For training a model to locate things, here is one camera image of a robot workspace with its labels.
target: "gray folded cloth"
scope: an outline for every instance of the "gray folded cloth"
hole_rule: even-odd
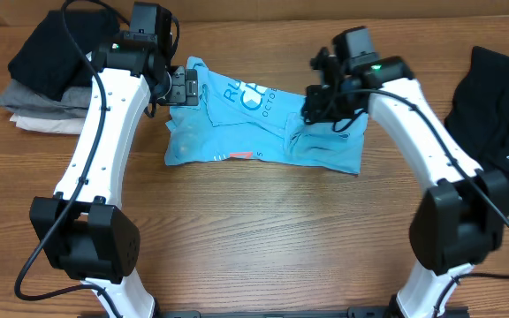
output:
[[[11,80],[0,96],[0,107],[23,117],[42,119],[85,118],[91,87],[68,87],[60,102],[45,95],[39,95],[30,88]]]

